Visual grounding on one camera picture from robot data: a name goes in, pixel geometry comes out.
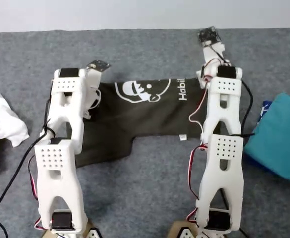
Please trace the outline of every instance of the teal towel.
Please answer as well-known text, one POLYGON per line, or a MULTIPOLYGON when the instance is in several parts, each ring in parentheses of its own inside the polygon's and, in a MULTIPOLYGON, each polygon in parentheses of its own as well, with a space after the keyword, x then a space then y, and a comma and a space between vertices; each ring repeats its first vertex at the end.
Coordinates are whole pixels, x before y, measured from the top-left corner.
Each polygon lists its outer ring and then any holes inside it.
POLYGON ((253 133, 244 152, 290 180, 290 96, 279 94, 253 133))

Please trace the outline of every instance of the dark green t-shirt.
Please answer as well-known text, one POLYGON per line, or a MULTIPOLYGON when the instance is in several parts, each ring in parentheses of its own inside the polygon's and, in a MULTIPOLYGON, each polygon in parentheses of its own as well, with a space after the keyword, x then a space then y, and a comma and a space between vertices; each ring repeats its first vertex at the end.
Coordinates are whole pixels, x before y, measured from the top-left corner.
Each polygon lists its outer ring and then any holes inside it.
MULTIPOLYGON (((190 123, 203 90, 197 79, 164 79, 101 83, 101 101, 84 120, 78 167, 119 159, 131 152, 135 137, 181 135, 200 138, 200 127, 190 123)), ((206 101, 192 118, 202 124, 206 101)))

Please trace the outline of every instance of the printed logo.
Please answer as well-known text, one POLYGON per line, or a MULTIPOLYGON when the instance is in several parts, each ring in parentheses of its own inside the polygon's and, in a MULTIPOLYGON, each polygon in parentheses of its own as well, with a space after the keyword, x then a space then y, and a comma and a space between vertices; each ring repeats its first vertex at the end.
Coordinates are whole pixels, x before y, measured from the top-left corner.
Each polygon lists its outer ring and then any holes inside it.
POLYGON ((169 88, 171 80, 159 80, 157 85, 150 82, 129 81, 123 84, 115 83, 116 93, 126 101, 131 103, 151 102, 155 103, 160 100, 169 88))

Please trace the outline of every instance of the crumpled white fabric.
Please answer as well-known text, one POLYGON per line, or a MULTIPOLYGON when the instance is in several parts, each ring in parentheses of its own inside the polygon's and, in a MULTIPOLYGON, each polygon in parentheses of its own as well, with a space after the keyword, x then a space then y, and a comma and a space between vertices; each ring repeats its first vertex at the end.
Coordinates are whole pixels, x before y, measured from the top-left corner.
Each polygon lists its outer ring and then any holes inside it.
POLYGON ((0 139, 8 139, 13 147, 29 138, 26 124, 12 111, 0 94, 0 139))

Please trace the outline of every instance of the white 3d-printed robot arm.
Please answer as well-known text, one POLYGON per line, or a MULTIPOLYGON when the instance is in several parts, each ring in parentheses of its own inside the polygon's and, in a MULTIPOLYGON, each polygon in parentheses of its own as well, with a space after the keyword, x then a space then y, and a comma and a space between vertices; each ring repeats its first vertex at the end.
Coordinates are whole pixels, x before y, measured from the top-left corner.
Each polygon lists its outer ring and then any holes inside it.
POLYGON ((243 138, 213 134, 217 124, 224 122, 229 135, 241 134, 239 100, 242 70, 232 67, 223 58, 225 47, 214 27, 199 34, 207 67, 197 72, 201 88, 207 87, 207 116, 203 125, 203 144, 207 144, 207 164, 199 199, 196 201, 197 238, 221 237, 240 227, 244 179, 241 166, 243 138), (216 192, 222 189, 229 209, 210 208, 216 192))
POLYGON ((87 69, 64 68, 55 71, 47 127, 57 131, 68 122, 71 139, 54 138, 49 130, 35 146, 38 167, 37 195, 42 226, 69 238, 82 238, 87 225, 83 194, 76 175, 75 154, 81 153, 88 109, 95 102, 101 73, 108 64, 95 60, 87 69), (54 199, 61 197, 69 210, 53 210, 54 199))

